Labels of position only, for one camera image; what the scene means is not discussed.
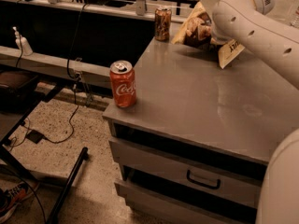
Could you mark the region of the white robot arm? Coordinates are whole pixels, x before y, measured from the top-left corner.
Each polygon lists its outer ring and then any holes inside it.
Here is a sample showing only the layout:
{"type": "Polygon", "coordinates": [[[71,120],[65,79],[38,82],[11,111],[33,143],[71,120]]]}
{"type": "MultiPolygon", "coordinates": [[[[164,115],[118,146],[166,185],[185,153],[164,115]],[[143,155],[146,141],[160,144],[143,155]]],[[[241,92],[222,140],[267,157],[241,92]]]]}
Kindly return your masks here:
{"type": "MultiPolygon", "coordinates": [[[[235,39],[299,88],[299,29],[267,16],[276,0],[220,0],[212,36],[235,39]]],[[[276,148],[267,166],[255,224],[299,224],[299,130],[276,148]]]]}

